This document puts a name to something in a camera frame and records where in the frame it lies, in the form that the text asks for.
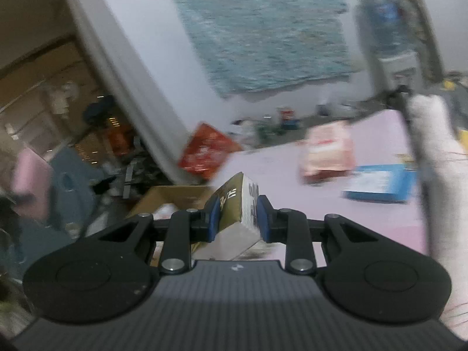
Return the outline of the red snack bag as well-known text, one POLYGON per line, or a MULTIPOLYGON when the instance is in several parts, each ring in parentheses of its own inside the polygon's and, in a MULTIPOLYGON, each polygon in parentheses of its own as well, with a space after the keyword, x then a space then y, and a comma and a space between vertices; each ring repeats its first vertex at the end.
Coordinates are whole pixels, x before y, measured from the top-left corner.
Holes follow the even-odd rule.
POLYGON ((206 123, 200 123, 178 161, 178 166, 203 180, 211 179, 230 154, 242 147, 224 133, 206 123))

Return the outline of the patterned folded board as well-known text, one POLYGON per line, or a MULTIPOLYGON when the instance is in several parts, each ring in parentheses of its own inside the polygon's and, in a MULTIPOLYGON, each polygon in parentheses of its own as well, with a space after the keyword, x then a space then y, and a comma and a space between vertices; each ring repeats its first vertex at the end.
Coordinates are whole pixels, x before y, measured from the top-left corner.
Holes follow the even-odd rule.
POLYGON ((443 62, 430 14, 424 0, 398 0, 413 48, 420 61, 423 80, 435 84, 443 80, 443 62))

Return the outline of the teal floral hanging cloth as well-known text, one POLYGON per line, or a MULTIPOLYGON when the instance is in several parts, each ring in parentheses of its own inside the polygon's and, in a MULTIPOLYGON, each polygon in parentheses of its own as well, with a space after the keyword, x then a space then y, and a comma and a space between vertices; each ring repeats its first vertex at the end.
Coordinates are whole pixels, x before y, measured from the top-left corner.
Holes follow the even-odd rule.
POLYGON ((345 0, 175 0, 222 97, 279 90, 352 72, 345 0))

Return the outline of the pink table mat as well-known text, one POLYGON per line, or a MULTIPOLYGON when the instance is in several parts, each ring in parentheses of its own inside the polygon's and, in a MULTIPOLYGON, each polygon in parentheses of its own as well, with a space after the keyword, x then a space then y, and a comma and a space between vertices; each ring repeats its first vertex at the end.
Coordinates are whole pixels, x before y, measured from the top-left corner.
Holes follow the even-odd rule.
MULTIPOLYGON (((402 154, 411 154, 403 116, 386 109, 350 126, 357 165, 384 165, 399 162, 402 154)), ((310 219, 323 219, 336 213, 370 228, 422 254, 428 253, 426 220, 420 193, 413 187, 405 203, 387 204, 349 200, 343 197, 346 177, 334 178, 321 185, 302 180, 299 160, 300 142, 267 147, 253 152, 232 154, 209 182, 221 187, 236 173, 242 172, 266 195, 274 208, 293 208, 310 219)))

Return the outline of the blue white box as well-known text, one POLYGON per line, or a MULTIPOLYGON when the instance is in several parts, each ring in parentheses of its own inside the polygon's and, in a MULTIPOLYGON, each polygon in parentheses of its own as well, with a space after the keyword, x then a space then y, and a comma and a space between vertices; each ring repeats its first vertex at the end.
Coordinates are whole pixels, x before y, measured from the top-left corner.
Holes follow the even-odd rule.
POLYGON ((402 163, 359 166, 352 172, 343 196, 374 203, 405 203, 416 179, 417 172, 402 163))

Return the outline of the pink red wet wipes pack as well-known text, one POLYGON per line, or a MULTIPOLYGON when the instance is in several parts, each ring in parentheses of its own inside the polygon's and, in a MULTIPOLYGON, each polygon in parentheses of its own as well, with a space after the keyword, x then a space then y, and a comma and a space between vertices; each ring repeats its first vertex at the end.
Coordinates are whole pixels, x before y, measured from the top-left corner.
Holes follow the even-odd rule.
POLYGON ((304 182, 320 183, 347 175, 354 168, 354 143, 348 122, 334 121, 307 130, 299 158, 304 182))

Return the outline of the brown cardboard box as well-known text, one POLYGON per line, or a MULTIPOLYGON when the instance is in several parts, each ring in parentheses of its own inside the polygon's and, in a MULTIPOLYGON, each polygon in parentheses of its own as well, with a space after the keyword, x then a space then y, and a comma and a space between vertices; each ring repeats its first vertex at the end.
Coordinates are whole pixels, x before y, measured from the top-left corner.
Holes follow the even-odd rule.
POLYGON ((210 187, 172 185, 150 188, 128 215, 153 219, 147 240, 151 248, 158 242, 163 244, 159 272, 175 275, 191 270, 194 244, 214 241, 220 212, 220 199, 210 187), (154 219, 154 213, 164 204, 174 205, 176 211, 167 219, 154 219))

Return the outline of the gold white small box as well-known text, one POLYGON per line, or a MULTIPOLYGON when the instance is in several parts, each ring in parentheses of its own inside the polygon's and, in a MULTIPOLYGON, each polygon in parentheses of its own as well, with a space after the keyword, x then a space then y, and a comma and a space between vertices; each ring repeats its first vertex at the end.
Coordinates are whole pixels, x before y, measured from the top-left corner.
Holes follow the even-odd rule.
POLYGON ((256 214, 259 187, 239 172, 214 196, 220 199, 221 206, 216 238, 197 244, 192 255, 195 260, 234 260, 260 241, 256 214))

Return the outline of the white stitched quilt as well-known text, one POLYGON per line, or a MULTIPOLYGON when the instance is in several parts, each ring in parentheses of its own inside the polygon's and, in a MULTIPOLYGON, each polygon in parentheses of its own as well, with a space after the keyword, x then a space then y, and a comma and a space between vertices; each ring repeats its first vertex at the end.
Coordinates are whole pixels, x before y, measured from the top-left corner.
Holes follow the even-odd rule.
POLYGON ((442 97, 416 94, 407 110, 428 187, 430 255, 448 271, 452 284, 441 319, 467 339, 467 151, 455 137, 442 97))

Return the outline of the white water dispenser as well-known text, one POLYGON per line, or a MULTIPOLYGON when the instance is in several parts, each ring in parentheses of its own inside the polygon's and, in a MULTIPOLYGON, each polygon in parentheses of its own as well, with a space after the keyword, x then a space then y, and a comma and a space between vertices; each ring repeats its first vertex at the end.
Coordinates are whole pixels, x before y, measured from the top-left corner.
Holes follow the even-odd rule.
POLYGON ((416 51, 378 57, 378 66, 385 91, 394 91, 398 86, 408 86, 413 91, 422 91, 426 86, 416 51))

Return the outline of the grey blanket yellow patches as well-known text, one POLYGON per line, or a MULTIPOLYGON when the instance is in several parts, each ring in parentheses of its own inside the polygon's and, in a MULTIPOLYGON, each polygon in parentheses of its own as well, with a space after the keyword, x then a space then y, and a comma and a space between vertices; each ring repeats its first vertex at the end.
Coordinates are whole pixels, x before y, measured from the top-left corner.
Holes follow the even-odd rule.
POLYGON ((459 130, 467 130, 467 86, 462 84, 460 73, 452 73, 440 83, 439 89, 448 106, 451 127, 458 135, 459 130))

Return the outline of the blue water jug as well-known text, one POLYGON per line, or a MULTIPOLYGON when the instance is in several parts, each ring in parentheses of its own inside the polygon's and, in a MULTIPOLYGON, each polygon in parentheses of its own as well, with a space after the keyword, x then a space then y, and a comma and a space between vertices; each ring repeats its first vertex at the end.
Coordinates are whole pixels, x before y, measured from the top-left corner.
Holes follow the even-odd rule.
POLYGON ((362 7, 380 57, 393 57, 409 50, 398 0, 362 0, 362 7))

